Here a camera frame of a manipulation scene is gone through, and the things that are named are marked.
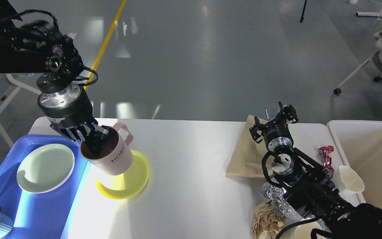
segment white plastic bin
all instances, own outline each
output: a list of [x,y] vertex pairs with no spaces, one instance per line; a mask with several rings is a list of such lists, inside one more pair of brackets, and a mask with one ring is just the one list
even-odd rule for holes
[[327,124],[345,165],[365,183],[365,201],[382,208],[382,121],[332,120]]

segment table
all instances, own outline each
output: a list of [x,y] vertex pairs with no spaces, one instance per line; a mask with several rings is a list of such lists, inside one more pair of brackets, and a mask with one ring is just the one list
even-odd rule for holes
[[[97,119],[113,125],[118,119]],[[95,187],[91,166],[68,238],[251,238],[261,180],[226,176],[244,122],[122,119],[135,136],[130,148],[151,167],[147,186],[132,198],[113,200]],[[29,133],[57,134],[47,118]],[[334,145],[323,124],[291,124],[294,145],[320,161],[317,148]],[[333,165],[342,165],[337,152]],[[359,204],[356,196],[346,198]]]

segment paper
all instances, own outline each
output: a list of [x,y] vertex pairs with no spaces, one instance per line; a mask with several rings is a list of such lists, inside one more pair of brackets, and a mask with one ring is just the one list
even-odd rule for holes
[[[266,120],[259,120],[261,124],[267,123]],[[231,162],[229,162],[226,171],[227,175],[264,179],[261,161],[267,153],[267,149],[264,141],[258,144],[252,139],[249,128],[253,127],[253,125],[254,116],[249,115],[232,155]],[[266,165],[266,168],[268,172],[271,171],[269,164]]]
[[276,216],[272,200],[259,204],[254,210],[253,239],[275,238],[284,226],[285,215]]

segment yellow plate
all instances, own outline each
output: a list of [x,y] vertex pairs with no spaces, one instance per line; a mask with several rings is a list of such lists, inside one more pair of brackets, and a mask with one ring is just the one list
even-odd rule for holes
[[104,196],[112,199],[125,199],[141,191],[150,177],[150,165],[147,158],[140,152],[131,150],[133,161],[126,172],[118,175],[119,183],[124,184],[123,190],[113,190],[105,187],[97,179],[97,189]]

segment robotic arm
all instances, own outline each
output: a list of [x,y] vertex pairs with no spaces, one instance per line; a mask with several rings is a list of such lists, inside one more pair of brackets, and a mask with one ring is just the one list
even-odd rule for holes
[[[273,186],[284,188],[285,200],[303,217],[310,215],[314,219],[322,219],[331,233],[314,229],[312,239],[316,234],[335,239],[366,239],[382,238],[382,209],[363,203],[354,207],[344,200],[330,180],[331,173],[315,160],[297,148],[293,148],[293,139],[288,130],[288,124],[297,123],[296,111],[291,105],[282,105],[276,118],[261,124],[255,117],[255,124],[250,133],[257,143],[265,139],[268,152],[262,159],[262,169],[265,179]],[[273,182],[267,172],[267,159],[273,156]],[[289,228],[284,228],[277,239]]]
[[[12,23],[12,19],[33,12],[50,15],[53,23],[36,20],[19,28]],[[76,82],[87,80],[79,76],[84,70],[91,71],[95,80]],[[98,155],[109,131],[92,116],[84,90],[97,81],[98,74],[84,66],[72,38],[59,31],[56,18],[49,12],[26,10],[0,18],[0,73],[23,72],[44,73],[36,82],[42,92],[38,105],[50,126],[71,141],[84,141]]]

